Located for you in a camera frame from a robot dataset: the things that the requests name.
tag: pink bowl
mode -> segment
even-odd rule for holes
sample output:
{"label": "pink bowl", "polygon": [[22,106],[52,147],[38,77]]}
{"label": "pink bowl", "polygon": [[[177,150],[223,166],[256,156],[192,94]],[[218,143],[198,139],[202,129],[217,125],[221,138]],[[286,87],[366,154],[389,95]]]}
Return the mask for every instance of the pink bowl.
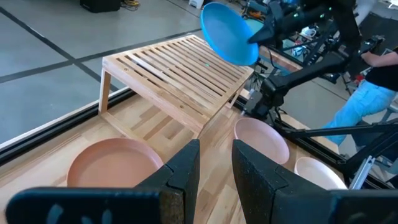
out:
{"label": "pink bowl", "polygon": [[239,119],[234,128],[240,139],[278,164],[289,160],[289,148],[282,136],[268,124],[254,118]]}
{"label": "pink bowl", "polygon": [[72,162],[68,187],[135,187],[163,166],[146,144],[112,138],[88,146]]}
{"label": "pink bowl", "polygon": [[347,186],[333,170],[313,158],[301,157],[298,159],[294,165],[294,173],[327,190],[347,189]]}

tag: blue jeans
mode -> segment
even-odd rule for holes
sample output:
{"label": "blue jeans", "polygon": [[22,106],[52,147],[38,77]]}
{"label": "blue jeans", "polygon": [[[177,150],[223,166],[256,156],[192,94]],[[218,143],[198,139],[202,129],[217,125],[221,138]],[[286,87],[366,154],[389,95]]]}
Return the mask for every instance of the blue jeans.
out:
{"label": "blue jeans", "polygon": [[[323,128],[355,126],[362,117],[387,109],[395,95],[396,93],[392,90],[363,81],[342,109],[337,111],[333,120]],[[345,135],[327,136],[337,145],[340,145],[345,137]]]}

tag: bowl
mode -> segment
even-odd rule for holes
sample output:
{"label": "bowl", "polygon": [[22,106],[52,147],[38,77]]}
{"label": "bowl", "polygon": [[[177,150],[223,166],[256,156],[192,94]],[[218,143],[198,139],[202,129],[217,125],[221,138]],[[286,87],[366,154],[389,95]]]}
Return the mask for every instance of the bowl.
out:
{"label": "bowl", "polygon": [[106,139],[82,151],[72,162],[68,187],[135,187],[163,166],[157,153],[142,142]]}
{"label": "bowl", "polygon": [[203,35],[210,47],[235,65],[252,65],[259,57],[259,46],[249,44],[253,31],[233,9],[217,2],[207,4],[200,15]]}
{"label": "bowl", "polygon": [[301,157],[294,165],[294,173],[326,190],[347,189],[337,174],[316,159]]}
{"label": "bowl", "polygon": [[289,148],[283,137],[267,123],[254,118],[241,118],[234,127],[240,139],[278,164],[289,160]]}

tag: concrete floor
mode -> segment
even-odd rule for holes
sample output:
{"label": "concrete floor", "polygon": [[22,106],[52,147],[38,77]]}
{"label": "concrete floor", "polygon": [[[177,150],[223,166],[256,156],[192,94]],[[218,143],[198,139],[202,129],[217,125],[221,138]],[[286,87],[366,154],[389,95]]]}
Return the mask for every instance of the concrete floor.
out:
{"label": "concrete floor", "polygon": [[[188,32],[203,37],[200,12],[186,0],[145,0],[135,12],[99,14],[79,0],[0,0],[0,143],[96,100],[103,56]],[[112,84],[113,90],[124,86]],[[348,97],[342,80],[334,85],[319,78],[291,90],[283,109],[320,128]],[[340,151],[355,153],[351,137]]]}

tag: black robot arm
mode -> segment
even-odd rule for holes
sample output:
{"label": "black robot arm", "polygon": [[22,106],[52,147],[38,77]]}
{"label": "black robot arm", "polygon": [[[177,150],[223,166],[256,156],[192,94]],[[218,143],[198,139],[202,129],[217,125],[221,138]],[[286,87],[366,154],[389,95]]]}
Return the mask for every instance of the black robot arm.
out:
{"label": "black robot arm", "polygon": [[352,56],[363,53],[368,48],[361,46],[361,34],[355,22],[353,6],[355,1],[329,0],[300,2],[296,11],[283,15],[278,2],[269,4],[270,12],[268,19],[264,22],[261,30],[255,33],[248,41],[259,44],[272,43],[276,39],[284,38],[285,35],[309,26],[314,22],[333,16],[334,22],[340,31],[339,44],[344,44],[344,51],[335,50],[327,53],[321,62],[304,67],[285,77],[274,76],[263,82],[261,92],[264,95],[264,103],[268,108],[280,106],[283,96],[300,84],[312,80],[325,73],[337,73],[345,71]]}

